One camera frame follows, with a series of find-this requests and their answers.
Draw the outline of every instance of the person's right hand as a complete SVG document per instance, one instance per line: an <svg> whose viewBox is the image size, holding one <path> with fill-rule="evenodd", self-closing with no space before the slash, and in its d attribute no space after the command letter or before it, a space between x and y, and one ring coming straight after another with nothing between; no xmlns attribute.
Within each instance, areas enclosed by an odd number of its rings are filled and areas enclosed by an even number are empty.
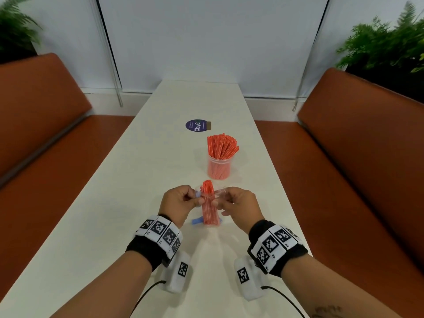
<svg viewBox="0 0 424 318"><path fill-rule="evenodd" d="M240 187L227 187L225 196L212 201L218 210L224 210L223 216L230 215L234 223L247 234L252 226L264 220L254 193Z"/></svg>

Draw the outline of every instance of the person's left arm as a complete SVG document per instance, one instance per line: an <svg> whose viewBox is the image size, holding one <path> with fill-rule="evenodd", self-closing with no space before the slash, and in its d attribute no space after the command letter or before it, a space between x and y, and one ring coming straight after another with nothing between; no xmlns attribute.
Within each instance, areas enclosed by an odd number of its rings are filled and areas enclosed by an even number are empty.
<svg viewBox="0 0 424 318"><path fill-rule="evenodd" d="M189 185L183 185L164 194L159 214L181 228L188 213L203 203ZM138 252L126 251L51 318L128 318L157 265Z"/></svg>

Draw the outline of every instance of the forearm tattoo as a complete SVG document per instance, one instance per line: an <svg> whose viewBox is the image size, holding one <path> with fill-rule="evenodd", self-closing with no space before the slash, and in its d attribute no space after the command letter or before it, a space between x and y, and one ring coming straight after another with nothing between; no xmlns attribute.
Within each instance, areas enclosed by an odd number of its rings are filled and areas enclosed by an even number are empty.
<svg viewBox="0 0 424 318"><path fill-rule="evenodd" d="M339 306L316 307L311 318L343 318L342 308Z"/></svg>

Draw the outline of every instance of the cable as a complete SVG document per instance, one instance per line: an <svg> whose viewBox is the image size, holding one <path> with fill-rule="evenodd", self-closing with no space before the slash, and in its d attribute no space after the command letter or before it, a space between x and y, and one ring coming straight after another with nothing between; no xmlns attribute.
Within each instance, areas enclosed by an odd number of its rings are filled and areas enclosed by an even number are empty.
<svg viewBox="0 0 424 318"><path fill-rule="evenodd" d="M274 287L270 287L270 286L262 286L261 287L261 289L272 289L272 290L274 290L274 291L276 291L276 292L278 292L279 294L281 294L285 299L287 299L287 301L289 302L289 303L291 303L291 305L294 307L294 308L296 308L296 310L299 312L299 314L303 317L303 318L305 318L305 316L303 315L303 313L299 310L299 308L298 307L296 307L296 305L289 299L289 298L287 298L287 296L285 295L285 294L283 294L280 290L277 290L277 289L275 289Z"/></svg>
<svg viewBox="0 0 424 318"><path fill-rule="evenodd" d="M137 308L137 306L138 306L138 304L140 303L140 301L141 301L141 299L143 299L144 298L144 296L154 287L154 286L156 286L156 285L158 285L158 284L161 284L161 283L166 283L166 281L165 280L161 280L161 281L158 281L158 282L156 282L156 283L154 283L154 284L152 284L151 286L150 286L150 288L149 289L147 289L146 290L146 292L140 297L140 299L138 299L138 301L137 301L137 303L135 304L135 306L134 306L134 309L133 309L133 311L131 311L131 315L132 315L132 313L134 312L134 310Z"/></svg>

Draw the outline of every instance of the green foliage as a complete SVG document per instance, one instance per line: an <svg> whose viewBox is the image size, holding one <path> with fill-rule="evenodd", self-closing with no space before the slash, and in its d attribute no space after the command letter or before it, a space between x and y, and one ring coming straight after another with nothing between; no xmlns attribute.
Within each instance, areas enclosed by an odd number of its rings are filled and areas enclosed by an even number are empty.
<svg viewBox="0 0 424 318"><path fill-rule="evenodd" d="M352 35L337 50L337 53L347 52L337 67L396 66L412 72L424 70L424 18L419 20L422 13L416 15L414 4L408 1L393 29L378 17L371 24L354 26Z"/></svg>
<svg viewBox="0 0 424 318"><path fill-rule="evenodd" d="M0 54L16 49L32 50L32 43L40 43L40 27L31 17L19 10L19 5L28 0L5 0L0 5Z"/></svg>

